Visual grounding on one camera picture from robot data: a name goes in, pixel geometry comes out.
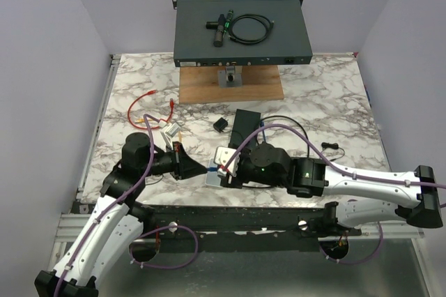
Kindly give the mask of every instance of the marble surface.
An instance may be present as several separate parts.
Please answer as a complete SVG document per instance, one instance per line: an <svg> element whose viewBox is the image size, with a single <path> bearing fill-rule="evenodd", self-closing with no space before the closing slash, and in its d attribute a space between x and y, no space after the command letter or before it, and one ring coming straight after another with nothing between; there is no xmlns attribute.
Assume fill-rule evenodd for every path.
<svg viewBox="0 0 446 297"><path fill-rule="evenodd" d="M175 105L173 120L181 126L187 153L204 165L217 146L229 143L229 133L220 134L212 124L220 117L229 121L229 129L238 108L261 112L263 116L283 114L298 120L307 130L310 141L337 142L346 156L337 163L349 167L387 171L378 131L364 90L355 58L350 56L315 56L310 65L280 66L284 100L232 102L206 105ZM104 121L86 178L82 201L95 202L104 177L121 157L125 137L137 129L127 120L130 103L152 89L134 106L132 116L144 112L153 116L169 113L169 99L178 101L179 69L172 53L124 54L121 58ZM154 131L155 143L164 147L161 135ZM291 156L305 156L305 144L291 132L268 130L267 140L282 147ZM322 206L336 196L298 199L284 189L237 190L205 185L205 175L175 181L170 175L146 186L139 201L146 204L215 205L215 206Z"/></svg>

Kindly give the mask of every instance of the red wire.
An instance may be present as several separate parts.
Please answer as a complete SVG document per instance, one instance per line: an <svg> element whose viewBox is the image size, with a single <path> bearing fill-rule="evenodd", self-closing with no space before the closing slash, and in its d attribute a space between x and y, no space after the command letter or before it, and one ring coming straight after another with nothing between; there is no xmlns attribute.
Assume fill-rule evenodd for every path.
<svg viewBox="0 0 446 297"><path fill-rule="evenodd" d="M127 119L128 119L128 121L129 121L129 123L132 124L132 126L133 126L134 128L138 128L138 129L140 129L140 130L147 130L147 128L143 128L142 126L138 126L137 124L135 124L135 123L132 122L132 118L130 117L130 110L132 109L133 105L135 105L135 103L138 102L141 98L143 98L144 96L153 95L154 93L156 93L156 90L150 90L150 91L148 91L147 93L145 93L145 94L139 96L139 97L138 97L136 100L134 100L133 103L130 104L130 106L128 107L128 110L127 110ZM167 117L167 119L161 119L162 121L165 121L166 123L168 123L168 122L171 120L172 116L174 115L174 100L171 99L169 105L170 105L170 114L169 114L169 117ZM152 127L151 129L152 129L152 130L156 130L157 128L160 128L160 127L159 127L159 126L154 126L154 127Z"/></svg>

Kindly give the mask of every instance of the purple cable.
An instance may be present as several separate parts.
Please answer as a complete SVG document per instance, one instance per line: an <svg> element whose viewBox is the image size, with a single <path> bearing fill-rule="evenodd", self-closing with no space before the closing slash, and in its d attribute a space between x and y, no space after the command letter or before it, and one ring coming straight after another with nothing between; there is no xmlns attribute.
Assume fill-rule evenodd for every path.
<svg viewBox="0 0 446 297"><path fill-rule="evenodd" d="M151 146L150 146L150 159L148 161L147 164L147 168L144 171L144 174L141 176L141 178L134 184L134 186L132 186L129 190L127 190L126 192L124 192L116 201L114 201L113 203L111 203L110 205L108 205L108 207L105 208L105 210L103 212L101 212L99 214L99 216L96 218L99 222L101 221L101 219L108 214L108 212L115 206L117 205L117 203L119 203L120 201L123 201L128 195L130 195L132 192L134 192L141 183L145 182L146 177L149 173L149 171L151 170L152 164L153 164L153 156L155 155L155 145L153 143L153 135L152 135L152 130L150 127L150 124L148 123L148 118L150 119L154 119L156 120L154 117L149 116L147 114L144 115L144 122L146 123L147 126L147 131L148 131L148 137L150 138L151 141ZM82 249L82 246L85 244L85 242L87 241L87 239L89 238L89 236L91 235L91 232L93 232L93 230L96 228L98 224L92 224L89 229L87 230L87 232L84 234L84 237L81 239L81 241L79 242L79 245L76 247L75 251L73 252L70 260L67 262L66 266L67 267L71 267L72 264L75 262L77 255L79 254L79 252ZM62 283L65 280L66 275L68 274L68 271L66 269L63 270L59 280L57 281L57 285L56 288L54 290L54 294L53 297L59 297L59 292L61 290L62 287Z"/></svg>
<svg viewBox="0 0 446 297"><path fill-rule="evenodd" d="M390 183L390 184L396 184L396 185L406 185L405 181L398 181L398 180L390 180L386 178L379 178L379 177L373 177L373 176L365 176L365 175L353 175L352 173L347 172L346 170L343 170L341 168L336 167L330 160L328 160L307 138L305 138L304 135L300 134L297 130L292 128L291 126L287 126L284 124L270 124L265 125L257 130L255 130L253 133L251 133L245 141L242 142L242 144L237 148L236 152L229 158L228 162L224 166L225 169L228 168L228 166L233 162L233 160L236 158L236 156L242 151L242 149L248 144L248 142L254 138L258 133L260 133L263 130L266 130L268 128L284 128L286 130L290 130L295 135L299 136L308 146L311 147L311 149L321 158L323 162L325 162L328 166L330 166L333 170L336 172L349 176L351 178L358 178L365 181L370 182L378 182L378 183ZM418 185L418 186L424 186L424 187L432 187L432 188L441 188L446 189L446 185L438 184L438 183L429 183L429 182L410 182L410 185Z"/></svg>
<svg viewBox="0 0 446 297"><path fill-rule="evenodd" d="M378 222L378 229L379 229L379 243L378 246L376 246L375 250L368 256L365 257L364 259L361 260L357 260L357 261L342 261L342 260L336 260L333 259L332 257L329 257L327 255L327 253L325 253L325 251L322 249L321 246L319 246L319 250L321 251L321 253L323 254L323 256L331 261L331 262L335 262L336 264L344 264L346 266L354 266L356 264L363 264L364 262L370 261L373 258L377 257L379 252L381 251L381 248L383 248L383 244L384 244L384 232L383 232L383 227L381 226L380 222Z"/></svg>
<svg viewBox="0 0 446 297"><path fill-rule="evenodd" d="M144 266L147 268L156 268L156 269L179 269L182 267L186 267L188 264L191 264L196 259L197 255L198 255L198 238L197 238L197 235L189 227L181 226L181 225L177 225L174 227L164 226L164 227L160 227L158 229L154 229L153 231L147 232L145 234L142 234L138 238L145 238L147 236L150 236L151 234L158 233L160 231L165 231L166 229L173 229L173 228L184 229L184 230L188 231L189 233L191 233L191 235L194 237L194 240L195 240L194 254L184 264L177 264L176 266L160 266L157 264L146 264L144 262L138 262L134 259L134 256L133 256L133 247L130 248L130 254L132 255L132 261L135 262L136 264L139 264L140 266Z"/></svg>

